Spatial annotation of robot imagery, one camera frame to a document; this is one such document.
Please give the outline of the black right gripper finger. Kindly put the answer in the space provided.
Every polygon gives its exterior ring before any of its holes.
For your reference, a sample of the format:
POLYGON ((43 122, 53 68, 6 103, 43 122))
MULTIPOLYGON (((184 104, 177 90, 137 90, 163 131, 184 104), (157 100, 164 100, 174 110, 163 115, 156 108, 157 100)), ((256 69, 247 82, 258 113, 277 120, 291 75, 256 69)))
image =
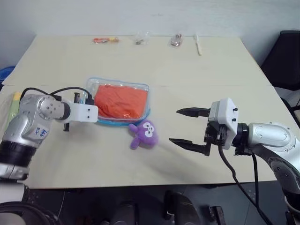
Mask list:
POLYGON ((176 111, 176 113, 188 116, 188 117, 209 117, 210 108, 198 108, 198 107, 191 107, 191 108, 183 108, 176 111))
POLYGON ((175 139, 175 138, 169 138, 169 141, 171 141, 172 143, 178 145, 179 147, 181 147, 185 150, 198 152, 198 153, 201 153, 205 156, 210 155, 210 144, 208 144, 208 145, 199 145, 199 144, 195 144, 195 143, 193 143, 192 141, 189 141, 189 140, 175 139))

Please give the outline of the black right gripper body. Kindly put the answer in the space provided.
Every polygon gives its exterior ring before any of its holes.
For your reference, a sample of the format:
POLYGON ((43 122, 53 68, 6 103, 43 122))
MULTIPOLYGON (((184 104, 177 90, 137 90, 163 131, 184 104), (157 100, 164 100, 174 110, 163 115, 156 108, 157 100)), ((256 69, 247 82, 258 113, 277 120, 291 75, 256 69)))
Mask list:
POLYGON ((225 124, 221 125, 217 122, 208 122, 204 135, 205 148, 210 150, 211 145, 225 147, 225 142, 228 138, 227 131, 228 127, 225 124))

